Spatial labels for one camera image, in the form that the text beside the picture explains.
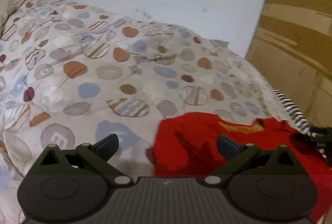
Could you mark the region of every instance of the ribbed gray panel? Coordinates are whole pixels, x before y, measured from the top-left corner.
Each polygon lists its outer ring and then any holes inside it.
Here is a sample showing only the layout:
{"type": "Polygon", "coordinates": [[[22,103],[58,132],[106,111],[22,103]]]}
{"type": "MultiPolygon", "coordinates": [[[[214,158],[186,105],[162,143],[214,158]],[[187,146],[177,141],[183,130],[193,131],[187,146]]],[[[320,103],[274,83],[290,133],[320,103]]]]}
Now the ribbed gray panel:
{"type": "MultiPolygon", "coordinates": [[[[117,189],[96,214],[76,224],[267,224],[238,212],[219,189],[194,178],[141,178],[117,189]]],[[[26,224],[39,224],[28,220],[26,224]]],[[[307,219],[290,224],[311,224],[307,219]]]]}

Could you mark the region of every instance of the red cloth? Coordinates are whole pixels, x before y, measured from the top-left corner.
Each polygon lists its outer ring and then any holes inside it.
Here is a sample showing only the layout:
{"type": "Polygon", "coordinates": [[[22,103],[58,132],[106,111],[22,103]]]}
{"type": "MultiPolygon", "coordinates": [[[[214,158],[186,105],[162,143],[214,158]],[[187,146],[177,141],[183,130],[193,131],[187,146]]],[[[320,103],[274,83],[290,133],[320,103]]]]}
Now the red cloth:
{"type": "Polygon", "coordinates": [[[315,182],[319,199],[311,215],[315,223],[332,205],[332,171],[322,155],[314,148],[296,141],[286,121],[275,118],[260,119],[264,130],[246,134],[231,132],[220,125],[243,126],[221,120],[208,113],[186,113],[165,119],[159,124],[153,154],[155,176],[203,176],[212,173],[227,161],[216,148],[217,137],[225,134],[240,144],[253,143],[264,150],[275,150],[280,144],[288,145],[315,182]]]}

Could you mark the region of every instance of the striped fabric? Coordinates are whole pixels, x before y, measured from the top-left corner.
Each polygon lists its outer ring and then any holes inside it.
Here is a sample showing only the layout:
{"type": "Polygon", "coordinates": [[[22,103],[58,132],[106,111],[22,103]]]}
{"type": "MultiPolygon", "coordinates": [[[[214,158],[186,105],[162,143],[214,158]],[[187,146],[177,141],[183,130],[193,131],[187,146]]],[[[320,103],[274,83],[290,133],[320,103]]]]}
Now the striped fabric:
{"type": "Polygon", "coordinates": [[[288,112],[291,119],[303,134],[311,136],[310,126],[299,108],[279,90],[273,89],[284,109],[288,112]]]}

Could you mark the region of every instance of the bedsheet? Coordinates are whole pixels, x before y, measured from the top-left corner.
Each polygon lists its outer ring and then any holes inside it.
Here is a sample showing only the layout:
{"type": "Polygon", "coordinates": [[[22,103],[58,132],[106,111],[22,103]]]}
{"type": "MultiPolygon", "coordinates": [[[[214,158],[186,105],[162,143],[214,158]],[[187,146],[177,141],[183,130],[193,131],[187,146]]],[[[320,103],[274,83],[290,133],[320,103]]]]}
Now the bedsheet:
{"type": "Polygon", "coordinates": [[[48,144],[72,149],[115,133],[120,147],[109,163],[135,179],[152,175],[149,148],[163,118],[198,111],[240,124],[289,120],[225,41],[88,4],[13,2],[0,0],[0,10],[11,6],[0,40],[0,224],[24,219],[15,191],[48,144]]]}

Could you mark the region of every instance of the gray dot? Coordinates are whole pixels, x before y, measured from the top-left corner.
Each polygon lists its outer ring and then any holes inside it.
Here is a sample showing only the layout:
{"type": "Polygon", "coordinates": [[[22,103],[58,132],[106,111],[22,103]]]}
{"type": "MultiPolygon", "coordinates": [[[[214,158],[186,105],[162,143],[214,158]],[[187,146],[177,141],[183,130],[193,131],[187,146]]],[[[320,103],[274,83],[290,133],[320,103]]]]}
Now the gray dot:
{"type": "Polygon", "coordinates": [[[114,179],[114,182],[119,185],[127,185],[131,182],[131,179],[128,176],[118,176],[114,179]]]}
{"type": "Polygon", "coordinates": [[[214,184],[219,184],[221,182],[221,179],[218,176],[207,176],[205,177],[204,181],[208,184],[214,185],[214,184]]]}

